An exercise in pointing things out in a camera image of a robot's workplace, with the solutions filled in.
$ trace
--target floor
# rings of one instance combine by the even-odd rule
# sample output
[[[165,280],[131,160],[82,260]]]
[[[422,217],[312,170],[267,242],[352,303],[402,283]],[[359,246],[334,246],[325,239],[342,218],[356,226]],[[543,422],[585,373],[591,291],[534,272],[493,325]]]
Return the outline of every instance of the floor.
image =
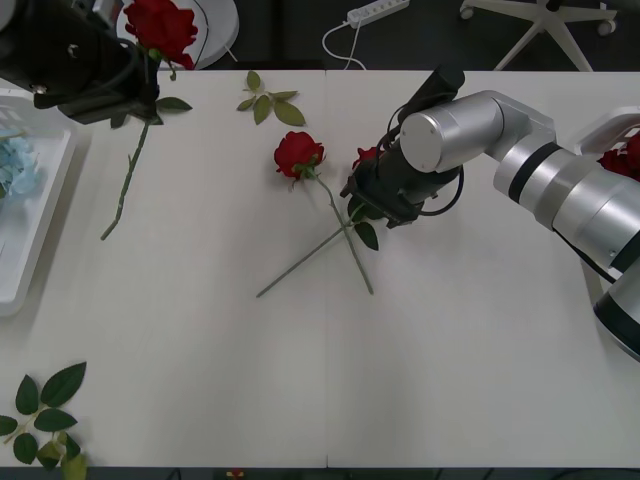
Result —
[[[2,468],[0,478],[11,480],[61,480],[59,470]],[[88,480],[233,480],[225,469],[93,468]],[[563,469],[450,469],[438,470],[247,470],[242,480],[640,480],[623,470]]]
[[[342,69],[345,62],[327,55],[322,36],[340,25],[349,10],[367,0],[235,0],[240,33],[232,51],[213,69]],[[493,70],[527,31],[530,23],[476,9],[471,20],[458,18],[462,0],[412,0],[409,7],[360,31],[355,57],[372,70],[432,70],[442,62],[465,70]],[[567,5],[598,7],[593,0]],[[569,24],[569,29],[596,71],[640,70],[640,14],[619,13],[618,29],[597,35],[598,22]],[[354,30],[329,36],[327,46],[349,55]],[[507,70],[574,71],[576,68],[548,34],[538,35]]]
[[[327,55],[324,33],[340,25],[347,11],[366,0],[236,0],[240,33],[233,52],[210,69],[342,69],[345,62]],[[431,70],[453,62],[465,70],[492,70],[529,28],[528,22],[476,10],[469,21],[458,19],[460,0],[412,0],[408,9],[364,27],[355,57],[368,69]],[[578,2],[597,6],[597,2]],[[596,71],[640,71],[640,15],[618,16],[618,30],[607,38],[596,34],[596,23],[570,25],[570,30]],[[348,55],[354,30],[332,34],[328,47]],[[539,35],[507,70],[575,70],[547,34]],[[640,473],[562,469],[437,470],[249,470],[246,480],[640,480]],[[58,480],[60,472],[2,468],[0,479]],[[90,480],[223,480],[224,469],[91,469]]]

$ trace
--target white power strip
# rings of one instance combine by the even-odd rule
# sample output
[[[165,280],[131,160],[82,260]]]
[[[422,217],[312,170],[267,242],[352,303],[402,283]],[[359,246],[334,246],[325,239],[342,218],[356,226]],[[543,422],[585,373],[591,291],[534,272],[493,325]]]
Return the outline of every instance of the white power strip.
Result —
[[[409,6],[411,0],[378,0],[364,7],[356,8],[347,13],[347,20],[352,28],[367,25],[376,20],[398,12]]]

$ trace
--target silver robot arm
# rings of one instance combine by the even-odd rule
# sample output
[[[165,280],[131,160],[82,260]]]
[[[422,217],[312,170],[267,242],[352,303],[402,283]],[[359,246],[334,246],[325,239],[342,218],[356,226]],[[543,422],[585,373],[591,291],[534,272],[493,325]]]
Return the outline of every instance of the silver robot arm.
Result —
[[[410,115],[400,146],[422,173],[444,172],[482,153],[496,159],[497,190],[579,253],[623,274],[594,311],[640,360],[640,183],[559,147],[552,119],[491,91]]]

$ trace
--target red flower petal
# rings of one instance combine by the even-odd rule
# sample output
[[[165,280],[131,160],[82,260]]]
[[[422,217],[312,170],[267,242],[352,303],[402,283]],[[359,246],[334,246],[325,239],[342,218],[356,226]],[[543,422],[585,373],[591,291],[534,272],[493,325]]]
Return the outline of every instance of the red flower petal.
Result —
[[[324,160],[324,147],[316,143],[306,132],[289,132],[280,141],[274,152],[274,160],[287,177],[299,179],[300,172],[294,172],[295,165],[307,165],[317,156],[316,164]]]

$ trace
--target green leaf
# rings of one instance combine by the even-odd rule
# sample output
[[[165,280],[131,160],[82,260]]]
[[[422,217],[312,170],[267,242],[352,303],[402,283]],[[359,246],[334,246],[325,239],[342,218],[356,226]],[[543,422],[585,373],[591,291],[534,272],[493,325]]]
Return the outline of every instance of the green leaf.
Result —
[[[128,114],[126,113],[118,113],[111,117],[111,129],[116,130],[124,125],[124,122],[127,120]]]
[[[275,100],[289,100],[290,98],[295,97],[298,94],[296,90],[292,90],[290,92],[276,92],[272,93],[271,96]]]
[[[351,197],[351,199],[349,200],[349,204],[347,205],[347,213],[349,214],[349,218],[353,223],[361,222],[364,218],[364,207],[360,208],[360,210],[358,210],[356,214],[353,215],[353,212],[355,212],[356,208],[358,208],[360,205],[362,205],[362,201],[360,201],[356,197]]]
[[[62,459],[62,478],[64,480],[85,480],[87,478],[87,457],[82,454],[73,459]]]
[[[56,465],[58,465],[61,454],[54,442],[47,442],[45,443],[44,447],[38,450],[36,457],[38,458],[38,461],[42,464],[44,469],[47,472],[50,472],[51,470],[56,468]]]
[[[303,127],[307,123],[302,112],[289,102],[276,102],[273,110],[278,120],[292,127]]]
[[[236,110],[238,110],[239,112],[244,112],[245,110],[248,110],[255,101],[256,97],[251,97],[249,100],[245,100],[240,105],[238,105],[238,108],[236,108]]]
[[[80,454],[80,445],[68,433],[66,434],[65,446],[67,447],[67,458],[69,460],[73,460]]]
[[[191,105],[176,97],[161,98],[156,101],[156,108],[160,112],[170,113],[188,112],[189,110],[193,110]]]
[[[40,412],[33,426],[41,432],[58,432],[71,428],[76,423],[76,419],[68,413],[57,408],[49,408]]]
[[[78,391],[87,362],[78,363],[59,371],[44,384],[40,400],[49,407],[60,407]]]
[[[13,454],[27,465],[31,465],[38,453],[38,441],[30,433],[23,433],[13,442]]]
[[[378,251],[378,236],[373,227],[368,223],[358,223],[354,227],[356,233],[360,237],[360,240],[369,247],[371,250]]]
[[[253,70],[249,70],[249,73],[247,73],[247,87],[255,92],[260,88],[261,83],[260,75]]]
[[[15,418],[0,415],[0,437],[15,432],[18,428],[18,421]]]
[[[25,375],[16,395],[16,408],[23,415],[31,415],[38,411],[38,386],[29,375]]]
[[[253,104],[253,119],[256,125],[260,125],[271,113],[271,100],[266,95],[261,95],[260,98]]]

